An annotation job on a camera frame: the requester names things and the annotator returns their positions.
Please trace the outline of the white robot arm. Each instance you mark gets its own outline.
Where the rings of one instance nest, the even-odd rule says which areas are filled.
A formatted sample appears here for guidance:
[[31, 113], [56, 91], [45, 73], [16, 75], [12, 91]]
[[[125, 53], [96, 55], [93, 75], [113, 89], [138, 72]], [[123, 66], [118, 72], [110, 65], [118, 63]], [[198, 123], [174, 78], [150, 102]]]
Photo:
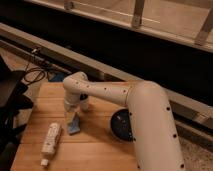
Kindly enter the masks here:
[[91, 82], [77, 72], [63, 80], [63, 87], [67, 111], [79, 104], [81, 94], [128, 109], [138, 171], [186, 171], [171, 105], [159, 84]]

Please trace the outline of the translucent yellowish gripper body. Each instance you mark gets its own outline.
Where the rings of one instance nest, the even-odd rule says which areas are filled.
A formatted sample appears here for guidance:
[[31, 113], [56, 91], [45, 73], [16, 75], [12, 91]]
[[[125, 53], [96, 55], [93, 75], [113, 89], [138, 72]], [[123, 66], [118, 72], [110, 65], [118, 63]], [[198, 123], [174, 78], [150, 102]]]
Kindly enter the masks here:
[[68, 125], [71, 125], [78, 118], [78, 106], [64, 102], [65, 118]]

